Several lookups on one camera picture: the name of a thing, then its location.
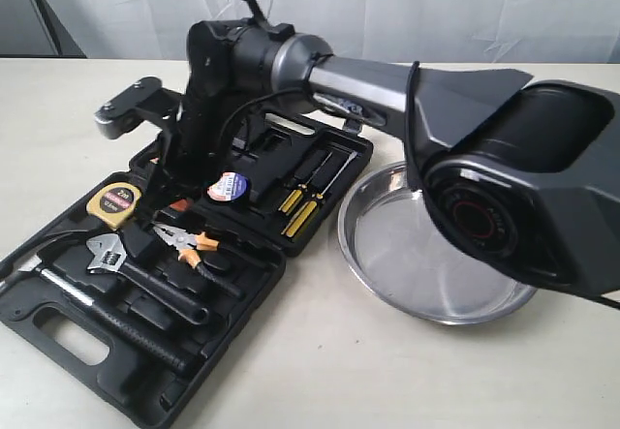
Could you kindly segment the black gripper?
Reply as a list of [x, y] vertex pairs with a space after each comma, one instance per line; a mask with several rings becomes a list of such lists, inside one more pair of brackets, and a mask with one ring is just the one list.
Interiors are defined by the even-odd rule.
[[[193, 24], [186, 39], [190, 75], [182, 101], [181, 170], [197, 185], [219, 179], [235, 131], [228, 120], [241, 105], [273, 92], [276, 31], [255, 18]], [[188, 199], [171, 203], [187, 210]]]

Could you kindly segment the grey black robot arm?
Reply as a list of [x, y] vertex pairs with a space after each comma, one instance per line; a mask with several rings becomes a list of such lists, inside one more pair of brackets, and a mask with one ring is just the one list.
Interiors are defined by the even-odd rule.
[[402, 142], [409, 184], [456, 248], [521, 283], [619, 304], [619, 96], [517, 69], [444, 71], [335, 55], [289, 25], [187, 35], [181, 167], [216, 181], [250, 107], [322, 109]]

